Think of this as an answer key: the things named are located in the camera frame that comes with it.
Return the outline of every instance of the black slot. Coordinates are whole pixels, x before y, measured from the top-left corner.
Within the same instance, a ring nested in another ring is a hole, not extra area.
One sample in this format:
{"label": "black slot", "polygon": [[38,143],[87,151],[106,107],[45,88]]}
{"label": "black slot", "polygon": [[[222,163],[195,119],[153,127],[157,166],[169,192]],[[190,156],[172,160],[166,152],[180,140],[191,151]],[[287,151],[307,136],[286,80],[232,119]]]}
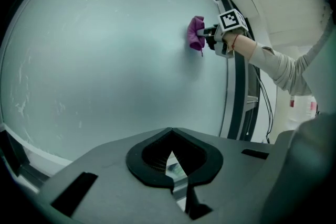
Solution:
{"label": "black slot", "polygon": [[248,156],[259,158],[259,159],[267,159],[269,155],[269,153],[266,153],[266,152],[249,150],[249,149],[243,150],[242,153]]}
{"label": "black slot", "polygon": [[69,187],[67,187],[58,198],[52,202],[51,206],[62,214],[71,217],[77,206],[89,191],[97,175],[92,173],[81,173]]}

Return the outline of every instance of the cable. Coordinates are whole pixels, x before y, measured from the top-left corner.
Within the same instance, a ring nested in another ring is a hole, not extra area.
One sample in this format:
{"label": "cable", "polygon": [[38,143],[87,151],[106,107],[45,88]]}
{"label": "cable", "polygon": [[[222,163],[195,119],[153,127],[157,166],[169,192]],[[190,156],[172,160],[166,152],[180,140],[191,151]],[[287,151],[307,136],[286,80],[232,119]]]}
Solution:
{"label": "cable", "polygon": [[253,66],[253,67],[254,67],[255,73],[257,75],[257,79],[258,79],[262,94],[264,96],[264,100],[265,100],[266,108],[267,108],[267,112],[268,112],[268,129],[267,129],[267,133],[266,133],[266,141],[267,141],[268,144],[270,144],[270,140],[268,138],[268,135],[271,132],[272,127],[273,127],[274,115],[273,115],[271,104],[269,102],[267,91],[265,89],[265,86],[264,86],[263,82],[261,81],[261,78],[260,78],[259,74],[258,74],[258,69],[255,66]]}

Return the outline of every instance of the bracelet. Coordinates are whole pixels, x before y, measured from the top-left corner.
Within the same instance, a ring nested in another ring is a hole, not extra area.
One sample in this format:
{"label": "bracelet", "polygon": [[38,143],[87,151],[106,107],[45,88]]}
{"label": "bracelet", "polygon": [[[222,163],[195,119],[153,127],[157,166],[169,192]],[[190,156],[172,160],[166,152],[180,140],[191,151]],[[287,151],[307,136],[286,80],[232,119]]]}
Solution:
{"label": "bracelet", "polygon": [[239,34],[235,37],[235,40],[233,41],[233,43],[231,45],[232,50],[235,50],[235,42],[236,42],[236,39],[237,39],[238,36],[239,36]]}

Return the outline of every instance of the frosted glass panel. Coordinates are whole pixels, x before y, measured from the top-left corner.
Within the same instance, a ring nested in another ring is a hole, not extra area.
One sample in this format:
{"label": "frosted glass panel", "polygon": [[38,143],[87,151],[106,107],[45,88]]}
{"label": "frosted glass panel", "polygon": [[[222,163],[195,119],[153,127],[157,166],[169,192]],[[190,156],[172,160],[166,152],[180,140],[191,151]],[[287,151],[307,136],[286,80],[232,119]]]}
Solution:
{"label": "frosted glass panel", "polygon": [[213,0],[30,0],[2,68],[5,123],[74,160],[91,148],[162,127],[218,135],[226,59],[189,49],[195,15]]}

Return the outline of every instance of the pink object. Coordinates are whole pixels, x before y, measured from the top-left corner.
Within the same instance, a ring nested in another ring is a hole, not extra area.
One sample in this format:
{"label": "pink object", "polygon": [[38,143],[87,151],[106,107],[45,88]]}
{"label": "pink object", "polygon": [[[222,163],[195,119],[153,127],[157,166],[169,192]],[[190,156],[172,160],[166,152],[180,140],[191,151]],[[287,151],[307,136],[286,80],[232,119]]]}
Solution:
{"label": "pink object", "polygon": [[202,53],[202,49],[204,48],[205,45],[205,37],[199,37],[197,35],[197,31],[204,29],[204,17],[202,16],[195,16],[189,26],[188,26],[188,31],[187,31],[187,40],[189,43],[189,46],[192,49],[199,50]]}

